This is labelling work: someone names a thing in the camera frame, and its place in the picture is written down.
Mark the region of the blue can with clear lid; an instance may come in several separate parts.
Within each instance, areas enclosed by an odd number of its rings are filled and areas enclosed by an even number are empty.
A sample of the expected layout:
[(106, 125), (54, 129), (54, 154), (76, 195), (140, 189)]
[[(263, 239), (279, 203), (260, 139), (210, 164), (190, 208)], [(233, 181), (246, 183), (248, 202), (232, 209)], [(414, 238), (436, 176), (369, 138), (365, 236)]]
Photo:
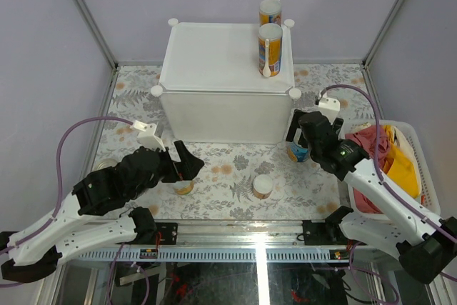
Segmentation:
[(292, 161), (301, 163), (309, 159), (310, 151), (308, 142), (301, 133), (301, 130), (297, 129), (295, 134), (287, 138), (286, 141), (288, 142), (288, 156)]

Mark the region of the blue can silver top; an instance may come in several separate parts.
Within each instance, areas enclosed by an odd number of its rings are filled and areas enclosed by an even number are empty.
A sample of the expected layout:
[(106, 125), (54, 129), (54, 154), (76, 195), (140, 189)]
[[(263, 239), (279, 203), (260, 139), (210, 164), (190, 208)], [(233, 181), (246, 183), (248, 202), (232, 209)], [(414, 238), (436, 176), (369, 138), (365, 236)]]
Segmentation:
[(118, 161), (115, 159), (112, 159), (112, 158), (103, 159), (103, 160), (100, 160), (100, 162), (93, 167), (92, 171), (99, 171), (99, 170), (102, 170), (105, 168), (115, 167), (117, 164), (118, 164)]

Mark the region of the short orange can white lid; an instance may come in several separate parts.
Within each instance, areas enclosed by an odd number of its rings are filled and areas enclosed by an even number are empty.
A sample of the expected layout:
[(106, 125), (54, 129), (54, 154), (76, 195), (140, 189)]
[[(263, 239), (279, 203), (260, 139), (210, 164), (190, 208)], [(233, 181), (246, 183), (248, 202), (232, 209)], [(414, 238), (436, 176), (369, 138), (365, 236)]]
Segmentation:
[(270, 176), (262, 174), (258, 175), (253, 180), (253, 194), (260, 200), (270, 197), (273, 191), (273, 180)]

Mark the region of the white plastic cube cabinet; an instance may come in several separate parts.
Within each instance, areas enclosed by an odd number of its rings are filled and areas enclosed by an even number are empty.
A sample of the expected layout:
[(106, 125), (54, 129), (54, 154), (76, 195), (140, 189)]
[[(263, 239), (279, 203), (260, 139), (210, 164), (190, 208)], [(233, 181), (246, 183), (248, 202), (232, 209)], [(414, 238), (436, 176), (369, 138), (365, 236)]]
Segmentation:
[(259, 24), (169, 20), (158, 86), (151, 89), (172, 134), (187, 142), (277, 144), (284, 140), (295, 87), (291, 28), (283, 29), (281, 70), (259, 71)]

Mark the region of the tall can with spoon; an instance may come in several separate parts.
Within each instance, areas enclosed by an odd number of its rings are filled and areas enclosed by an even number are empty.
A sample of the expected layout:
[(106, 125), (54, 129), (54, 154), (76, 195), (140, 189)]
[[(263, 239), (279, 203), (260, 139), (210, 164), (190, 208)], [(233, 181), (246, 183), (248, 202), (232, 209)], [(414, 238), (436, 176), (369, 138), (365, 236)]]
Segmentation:
[(283, 29), (274, 23), (262, 25), (258, 30), (259, 71), (272, 77), (281, 70)]

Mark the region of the orange tall can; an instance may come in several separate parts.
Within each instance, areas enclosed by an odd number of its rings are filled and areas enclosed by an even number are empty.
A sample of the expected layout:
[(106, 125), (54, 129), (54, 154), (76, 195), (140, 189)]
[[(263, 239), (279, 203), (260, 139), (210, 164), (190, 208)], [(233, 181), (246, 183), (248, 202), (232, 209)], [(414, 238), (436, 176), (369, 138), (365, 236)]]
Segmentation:
[(280, 0), (263, 0), (259, 5), (259, 23), (282, 25), (282, 5)]

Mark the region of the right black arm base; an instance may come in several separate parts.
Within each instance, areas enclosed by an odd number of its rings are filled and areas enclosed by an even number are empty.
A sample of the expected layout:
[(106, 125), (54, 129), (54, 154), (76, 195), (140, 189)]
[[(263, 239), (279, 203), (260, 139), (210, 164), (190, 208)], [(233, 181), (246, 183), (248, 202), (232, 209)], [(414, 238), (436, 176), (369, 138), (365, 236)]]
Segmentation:
[(339, 227), (344, 216), (353, 212), (347, 206), (340, 206), (323, 221), (303, 220), (302, 233), (296, 239), (306, 246), (347, 245), (348, 238)]

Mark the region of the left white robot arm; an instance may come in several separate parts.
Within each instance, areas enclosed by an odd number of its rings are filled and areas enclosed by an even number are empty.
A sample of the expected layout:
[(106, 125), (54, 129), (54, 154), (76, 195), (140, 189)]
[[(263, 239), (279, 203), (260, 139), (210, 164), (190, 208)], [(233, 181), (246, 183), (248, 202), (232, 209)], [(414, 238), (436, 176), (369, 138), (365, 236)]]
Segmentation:
[(140, 197), (158, 183), (195, 179), (204, 161), (182, 141), (175, 141), (179, 161), (168, 149), (139, 147), (117, 165), (93, 171), (74, 186), (58, 213), (51, 213), (23, 231), (3, 231), (1, 248), (8, 254), (1, 275), (9, 282), (27, 284), (54, 273), (67, 261), (111, 244), (148, 244), (157, 235), (151, 212), (137, 207), (111, 223), (84, 225)]

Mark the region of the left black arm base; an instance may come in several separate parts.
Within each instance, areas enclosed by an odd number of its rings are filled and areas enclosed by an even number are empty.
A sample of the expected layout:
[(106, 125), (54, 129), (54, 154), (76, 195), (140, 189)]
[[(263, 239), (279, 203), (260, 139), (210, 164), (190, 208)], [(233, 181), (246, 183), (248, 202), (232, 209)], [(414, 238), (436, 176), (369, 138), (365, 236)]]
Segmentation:
[(136, 233), (136, 237), (129, 244), (176, 245), (177, 223), (156, 223), (150, 210), (142, 207), (133, 209), (128, 217), (133, 219)]

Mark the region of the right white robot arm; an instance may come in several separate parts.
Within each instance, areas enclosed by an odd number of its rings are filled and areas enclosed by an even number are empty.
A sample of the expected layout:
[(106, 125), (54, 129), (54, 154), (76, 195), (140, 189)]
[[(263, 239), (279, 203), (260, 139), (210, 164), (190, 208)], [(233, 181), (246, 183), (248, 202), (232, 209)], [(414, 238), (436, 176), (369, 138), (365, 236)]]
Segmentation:
[(295, 135), (307, 144), (311, 159), (338, 180), (373, 202), (389, 223), (368, 219), (350, 209), (326, 225), (334, 244), (359, 241), (397, 259), (422, 284), (431, 283), (456, 257), (456, 218), (429, 211), (400, 186), (377, 171), (375, 160), (356, 142), (340, 139), (334, 124), (319, 111), (294, 110), (287, 141)]

